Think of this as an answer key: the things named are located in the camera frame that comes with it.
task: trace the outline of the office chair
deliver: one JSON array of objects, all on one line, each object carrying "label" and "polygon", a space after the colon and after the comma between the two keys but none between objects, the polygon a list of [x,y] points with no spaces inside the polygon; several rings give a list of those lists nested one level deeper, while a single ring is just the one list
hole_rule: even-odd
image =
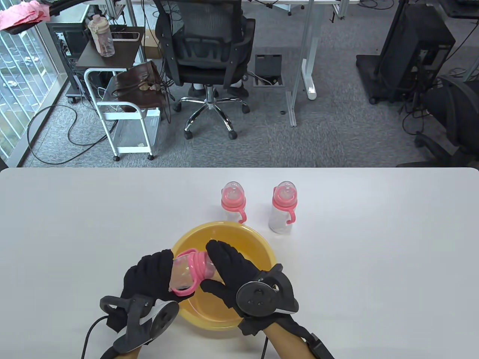
[{"label": "office chair", "polygon": [[240,102],[243,113],[249,113],[250,108],[240,98],[216,100],[213,85],[227,89],[246,75],[256,21],[242,17],[241,0],[153,1],[159,12],[155,34],[166,57],[166,75],[178,86],[206,86],[206,99],[183,97],[173,107],[179,112],[182,102],[203,105],[186,122],[185,138],[193,137],[191,125],[208,109],[221,117],[229,138],[234,140],[238,135],[218,104]]},{"label": "office chair", "polygon": [[444,126],[447,139],[459,148],[451,155],[428,136],[417,134],[414,145],[426,147],[434,159],[398,167],[467,167],[479,156],[479,81],[462,82],[450,76],[438,78],[443,86],[426,92],[422,103]]}]

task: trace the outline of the white cart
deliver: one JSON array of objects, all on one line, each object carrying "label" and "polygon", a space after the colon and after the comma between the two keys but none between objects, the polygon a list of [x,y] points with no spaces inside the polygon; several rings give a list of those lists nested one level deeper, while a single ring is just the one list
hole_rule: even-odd
[{"label": "white cart", "polygon": [[[85,83],[93,100],[93,105],[100,117],[105,129],[108,142],[113,150],[113,160],[119,161],[121,153],[148,153],[148,159],[155,158],[153,147],[155,145],[158,126],[160,124],[160,108],[140,109],[132,102],[118,101],[112,96],[113,78],[106,88],[103,98],[98,100],[99,94],[93,90],[89,81],[89,74],[92,72],[118,72],[126,71],[124,68],[89,68],[85,71]],[[133,112],[124,112],[125,107],[133,108]],[[118,121],[113,137],[111,136],[106,122]]]}]

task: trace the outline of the pink water bottle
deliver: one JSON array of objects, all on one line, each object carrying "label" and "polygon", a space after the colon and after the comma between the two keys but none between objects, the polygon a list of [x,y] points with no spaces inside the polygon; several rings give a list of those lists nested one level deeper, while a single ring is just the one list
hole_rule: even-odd
[{"label": "pink water bottle", "polygon": [[238,182],[229,182],[221,190],[221,206],[225,210],[229,222],[246,222],[246,197],[244,189]]},{"label": "pink water bottle", "polygon": [[173,261],[170,289],[184,297],[194,293],[205,279],[221,280],[206,252],[189,249]]},{"label": "pink water bottle", "polygon": [[296,222],[297,203],[298,193],[292,182],[281,182],[273,189],[273,205],[268,223],[273,232],[291,233],[292,224]]}]

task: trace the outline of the brown leather bag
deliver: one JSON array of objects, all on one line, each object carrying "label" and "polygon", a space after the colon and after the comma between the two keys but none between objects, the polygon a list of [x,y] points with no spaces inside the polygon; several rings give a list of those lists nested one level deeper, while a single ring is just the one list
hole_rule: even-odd
[{"label": "brown leather bag", "polygon": [[[112,95],[119,101],[132,102],[141,109],[164,108],[165,98],[161,93],[163,80],[153,61],[121,72],[114,76],[112,81],[114,81]],[[124,110],[127,112],[134,111],[132,107],[125,107]]]}]

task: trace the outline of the computer tower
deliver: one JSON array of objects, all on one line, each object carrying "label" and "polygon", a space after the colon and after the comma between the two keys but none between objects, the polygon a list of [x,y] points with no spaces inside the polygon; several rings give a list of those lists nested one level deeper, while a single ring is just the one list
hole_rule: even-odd
[{"label": "computer tower", "polygon": [[428,89],[456,40],[432,6],[406,5],[380,66],[391,101]]}]

